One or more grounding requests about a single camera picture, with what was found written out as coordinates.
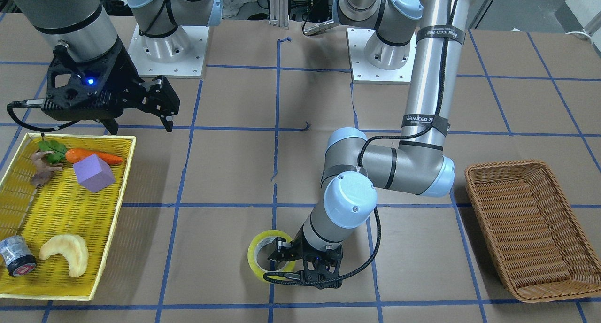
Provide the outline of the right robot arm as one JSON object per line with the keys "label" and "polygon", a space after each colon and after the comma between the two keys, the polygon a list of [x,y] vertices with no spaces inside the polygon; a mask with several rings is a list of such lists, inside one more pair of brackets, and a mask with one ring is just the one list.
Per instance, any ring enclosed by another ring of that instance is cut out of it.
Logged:
{"label": "right robot arm", "polygon": [[[22,128],[56,132],[80,121],[118,133],[125,109],[157,116],[167,132],[180,99],[155,70],[146,82],[118,36],[103,0],[13,0],[52,48],[46,95],[10,102],[7,114]],[[193,53],[185,26],[217,26],[222,0],[127,0],[146,58],[177,62]]]}

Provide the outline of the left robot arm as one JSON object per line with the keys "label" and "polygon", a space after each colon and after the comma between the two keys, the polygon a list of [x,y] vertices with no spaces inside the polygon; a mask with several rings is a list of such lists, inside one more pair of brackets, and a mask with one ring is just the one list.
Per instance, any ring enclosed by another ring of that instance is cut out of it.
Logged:
{"label": "left robot arm", "polygon": [[386,54],[415,60],[400,135],[367,137],[337,129],[328,140],[321,197],[294,238],[268,235],[276,270],[258,268],[266,283],[339,288],[374,261],[381,243],[377,189],[427,197],[449,193],[455,165],[443,154],[449,111],[476,0],[333,0],[335,23],[373,30],[369,63],[391,70]]}

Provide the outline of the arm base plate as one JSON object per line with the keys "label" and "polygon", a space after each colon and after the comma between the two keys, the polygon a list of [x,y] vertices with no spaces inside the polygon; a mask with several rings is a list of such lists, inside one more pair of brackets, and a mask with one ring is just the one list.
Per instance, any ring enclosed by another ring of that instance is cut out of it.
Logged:
{"label": "arm base plate", "polygon": [[128,47],[138,75],[143,78],[202,79],[211,29],[208,26],[179,26],[171,36],[141,36],[136,27]]}
{"label": "arm base plate", "polygon": [[403,46],[382,42],[372,29],[347,29],[348,54],[354,84],[401,84],[411,82],[416,36]]}

